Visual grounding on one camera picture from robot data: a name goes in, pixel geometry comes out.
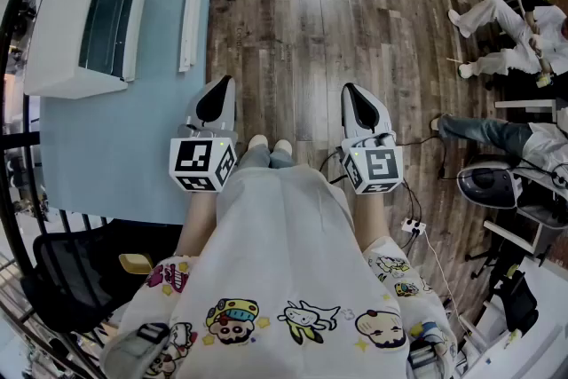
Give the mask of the person's blue jeans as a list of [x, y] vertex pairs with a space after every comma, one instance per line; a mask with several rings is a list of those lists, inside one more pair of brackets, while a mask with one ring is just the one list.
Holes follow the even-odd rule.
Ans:
[[285, 169], [295, 166], [296, 163], [292, 155], [273, 152], [269, 147], [257, 146], [252, 150], [248, 150], [241, 158], [238, 170], [247, 168], [268, 168], [268, 169]]

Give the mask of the person's white cartoon shirt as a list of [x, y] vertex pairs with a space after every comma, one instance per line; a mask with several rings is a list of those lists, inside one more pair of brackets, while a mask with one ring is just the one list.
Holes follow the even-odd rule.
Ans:
[[108, 379], [452, 379], [456, 339], [391, 237], [359, 248], [316, 170], [252, 168], [197, 257], [162, 260], [100, 364]]

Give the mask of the white toaster oven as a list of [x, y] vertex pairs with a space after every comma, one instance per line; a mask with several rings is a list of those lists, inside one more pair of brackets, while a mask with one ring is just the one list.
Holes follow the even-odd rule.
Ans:
[[136, 74], [145, 0], [42, 0], [29, 47], [28, 96], [122, 91]]

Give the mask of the long white bar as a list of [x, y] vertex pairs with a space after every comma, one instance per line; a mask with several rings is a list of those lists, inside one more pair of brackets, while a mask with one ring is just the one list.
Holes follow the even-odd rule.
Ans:
[[179, 72], [187, 72], [196, 64], [201, 0], [185, 0], [180, 40]]

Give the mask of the person's right forearm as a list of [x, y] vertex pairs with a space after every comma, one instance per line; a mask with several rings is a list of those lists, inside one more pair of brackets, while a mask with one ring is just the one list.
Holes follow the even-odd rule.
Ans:
[[390, 237], [382, 193], [360, 194], [356, 197], [353, 215], [354, 234], [359, 248], [365, 251], [377, 239]]

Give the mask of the white desk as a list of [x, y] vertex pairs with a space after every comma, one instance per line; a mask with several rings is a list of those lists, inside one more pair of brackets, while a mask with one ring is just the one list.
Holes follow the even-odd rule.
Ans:
[[514, 209], [501, 209], [484, 228], [501, 236], [541, 262], [556, 239], [568, 233], [568, 200], [551, 190], [523, 193]]

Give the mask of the black bag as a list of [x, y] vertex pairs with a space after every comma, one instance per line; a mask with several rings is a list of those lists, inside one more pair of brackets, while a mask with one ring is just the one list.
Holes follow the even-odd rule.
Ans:
[[519, 330], [524, 336], [539, 317], [537, 300], [529, 289], [525, 274], [516, 270], [511, 278], [506, 278], [493, 290], [493, 294], [502, 302], [508, 331]]

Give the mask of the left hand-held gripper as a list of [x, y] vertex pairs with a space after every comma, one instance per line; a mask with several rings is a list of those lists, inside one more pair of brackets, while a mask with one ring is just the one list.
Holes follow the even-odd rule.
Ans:
[[234, 146], [236, 84], [225, 75], [190, 100], [186, 126], [170, 141], [169, 174], [190, 193], [220, 193], [237, 162]]

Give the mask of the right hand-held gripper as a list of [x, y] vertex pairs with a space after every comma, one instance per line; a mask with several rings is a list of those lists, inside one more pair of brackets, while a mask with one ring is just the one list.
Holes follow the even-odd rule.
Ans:
[[355, 194], [388, 193], [403, 181], [403, 150], [396, 145], [386, 106], [355, 83], [342, 90], [342, 123], [346, 137], [343, 168]]

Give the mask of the small white table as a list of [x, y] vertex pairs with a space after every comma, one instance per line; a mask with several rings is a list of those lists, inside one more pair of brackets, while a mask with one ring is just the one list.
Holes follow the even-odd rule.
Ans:
[[557, 108], [554, 99], [531, 99], [531, 100], [511, 100], [511, 101], [495, 101], [495, 108], [523, 108], [526, 113], [550, 113], [552, 123], [557, 122]]

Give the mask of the white power strip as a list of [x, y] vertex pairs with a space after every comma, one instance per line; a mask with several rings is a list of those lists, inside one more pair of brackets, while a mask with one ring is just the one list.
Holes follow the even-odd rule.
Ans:
[[405, 217], [401, 223], [401, 229], [408, 233], [422, 235], [426, 229], [426, 224], [422, 221]]

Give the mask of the person's left forearm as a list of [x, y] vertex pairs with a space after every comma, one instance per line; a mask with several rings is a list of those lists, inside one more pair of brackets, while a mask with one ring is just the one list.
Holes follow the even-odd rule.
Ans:
[[217, 193], [192, 193], [176, 256], [197, 257], [217, 227]]

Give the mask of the black metal railing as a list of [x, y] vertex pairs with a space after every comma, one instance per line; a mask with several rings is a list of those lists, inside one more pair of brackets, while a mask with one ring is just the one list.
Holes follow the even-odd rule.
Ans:
[[[20, 4], [23, 0], [8, 0], [4, 10], [4, 15], [0, 21], [0, 75], [4, 75], [5, 67], [8, 61], [9, 46], [12, 43], [12, 34], [15, 28]], [[3, 130], [4, 110], [0, 108], [0, 147], [3, 150], [11, 150], [21, 148], [24, 154], [24, 162], [26, 165], [31, 164], [31, 147], [40, 143], [39, 134], [28, 130], [29, 120], [24, 120], [23, 131], [18, 134], [5, 135]], [[20, 228], [13, 210], [11, 196], [9, 195], [9, 182], [6, 175], [5, 166], [0, 165], [0, 222], [3, 225], [7, 241], [14, 256], [15, 263], [20, 268], [24, 276], [34, 272], [24, 241], [20, 234]], [[62, 334], [59, 339], [64, 342], [66, 347], [78, 358], [78, 364], [62, 357], [55, 352], [49, 344], [32, 333], [25, 325], [23, 319], [16, 318], [3, 303], [0, 302], [0, 308], [10, 317], [17, 329], [19, 329], [25, 337], [35, 343], [39, 349], [47, 352], [52, 359], [72, 371], [81, 379], [106, 379], [100, 368], [98, 368], [83, 349], [73, 343], [69, 335]]]

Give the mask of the black office chair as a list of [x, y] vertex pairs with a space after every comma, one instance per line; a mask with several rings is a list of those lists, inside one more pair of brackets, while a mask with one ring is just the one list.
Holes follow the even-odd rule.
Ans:
[[36, 267], [20, 284], [49, 329], [90, 332], [146, 280], [126, 272], [119, 256], [141, 254], [156, 265], [173, 254], [181, 229], [114, 219], [89, 231], [41, 235], [33, 244]]

